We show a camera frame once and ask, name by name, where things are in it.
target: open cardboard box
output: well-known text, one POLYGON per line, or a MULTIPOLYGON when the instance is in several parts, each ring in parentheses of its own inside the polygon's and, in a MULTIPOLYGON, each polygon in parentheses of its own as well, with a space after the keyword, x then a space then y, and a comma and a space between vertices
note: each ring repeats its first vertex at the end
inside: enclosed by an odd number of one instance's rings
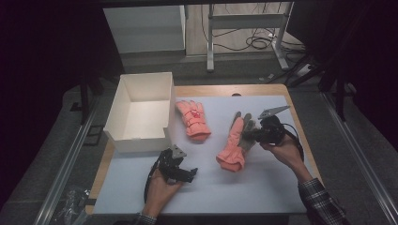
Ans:
POLYGON ((173 143, 175 103, 171 72, 121 75, 103 130, 119 152, 162 151, 173 143))

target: plaid sleeve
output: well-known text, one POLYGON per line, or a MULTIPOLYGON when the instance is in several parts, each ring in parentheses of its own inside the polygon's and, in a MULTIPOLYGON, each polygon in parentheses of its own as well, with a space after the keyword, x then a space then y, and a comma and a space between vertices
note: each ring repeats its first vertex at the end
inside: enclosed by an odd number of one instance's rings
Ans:
POLYGON ((155 223, 156 219, 154 217, 148 217, 141 213, 134 214, 132 220, 134 225, 154 225, 155 223))
POLYGON ((330 197, 320 181, 315 178, 298 185, 299 196, 307 208, 307 215, 315 224, 348 224, 344 209, 330 197))

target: glove cuff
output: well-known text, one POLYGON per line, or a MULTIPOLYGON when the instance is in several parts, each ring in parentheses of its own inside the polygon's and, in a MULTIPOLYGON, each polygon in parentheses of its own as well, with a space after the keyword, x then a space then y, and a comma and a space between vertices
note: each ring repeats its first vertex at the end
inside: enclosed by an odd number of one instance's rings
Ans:
POLYGON ((187 127, 187 135, 196 141, 204 141, 210 134, 211 131, 206 124, 193 124, 187 127))
POLYGON ((236 145, 227 144, 224 149, 216 156, 217 162, 222 169, 231 172, 238 172, 245 166, 245 157, 242 148, 236 145))

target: pink glove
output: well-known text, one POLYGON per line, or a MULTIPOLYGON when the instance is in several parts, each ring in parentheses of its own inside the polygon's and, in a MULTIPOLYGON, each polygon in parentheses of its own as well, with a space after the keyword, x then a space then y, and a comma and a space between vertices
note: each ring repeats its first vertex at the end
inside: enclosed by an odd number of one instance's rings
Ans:
POLYGON ((185 127, 187 127, 187 135, 193 140, 204 141, 211 134, 211 131, 206 125, 202 103, 182 100, 176 102, 176 106, 182 114, 185 127))
POLYGON ((245 156, 255 144, 255 140, 242 139, 243 130, 252 130, 254 121, 252 115, 247 113, 243 119, 237 112, 229 130, 228 140, 223 150, 216 156, 221 167, 227 171, 238 172, 245 166, 245 156))

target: hand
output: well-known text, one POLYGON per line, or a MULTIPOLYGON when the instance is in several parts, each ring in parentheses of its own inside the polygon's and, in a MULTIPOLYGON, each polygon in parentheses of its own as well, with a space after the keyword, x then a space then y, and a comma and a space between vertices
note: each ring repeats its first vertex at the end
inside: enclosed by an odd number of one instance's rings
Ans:
POLYGON ((296 143, 288 135, 284 135, 279 145, 261 142, 260 146, 271 152, 281 163, 292 169, 300 183, 313 179, 301 159, 296 143))
POLYGON ((173 185, 168 185, 164 181, 159 169, 156 169, 151 178, 147 192, 146 204, 142 213, 156 218, 163 207, 173 198, 183 184, 183 182, 177 181, 173 185))

